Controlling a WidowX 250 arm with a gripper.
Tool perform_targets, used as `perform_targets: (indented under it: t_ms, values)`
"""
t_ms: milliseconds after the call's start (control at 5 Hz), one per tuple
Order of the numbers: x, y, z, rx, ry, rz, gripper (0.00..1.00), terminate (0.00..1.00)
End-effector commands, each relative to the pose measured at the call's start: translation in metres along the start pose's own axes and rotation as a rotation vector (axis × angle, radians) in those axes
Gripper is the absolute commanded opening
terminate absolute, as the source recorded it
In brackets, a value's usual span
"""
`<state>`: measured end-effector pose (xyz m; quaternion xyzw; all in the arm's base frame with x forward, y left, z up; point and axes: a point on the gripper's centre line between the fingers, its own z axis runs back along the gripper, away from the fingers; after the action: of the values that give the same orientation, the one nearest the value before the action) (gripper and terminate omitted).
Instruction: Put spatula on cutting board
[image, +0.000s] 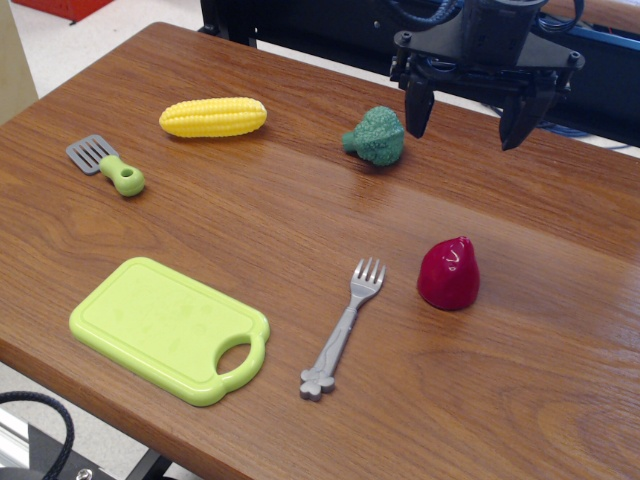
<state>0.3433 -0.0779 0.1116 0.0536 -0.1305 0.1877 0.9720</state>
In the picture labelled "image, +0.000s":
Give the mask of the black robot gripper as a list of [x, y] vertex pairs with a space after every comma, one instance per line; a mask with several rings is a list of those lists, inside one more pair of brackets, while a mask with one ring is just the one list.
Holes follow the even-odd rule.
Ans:
[[[398, 6], [392, 9], [415, 24], [395, 34], [396, 55], [390, 79], [405, 92], [407, 131], [421, 138], [439, 86], [462, 87], [472, 82], [522, 92], [505, 100], [499, 124], [502, 150], [517, 148], [537, 127], [555, 101], [556, 90], [568, 88], [585, 65], [584, 56], [554, 43], [546, 34], [573, 28], [584, 10], [575, 6], [570, 21], [546, 21], [544, 1], [444, 1], [429, 18], [419, 18]], [[555, 76], [553, 79], [539, 77]]]

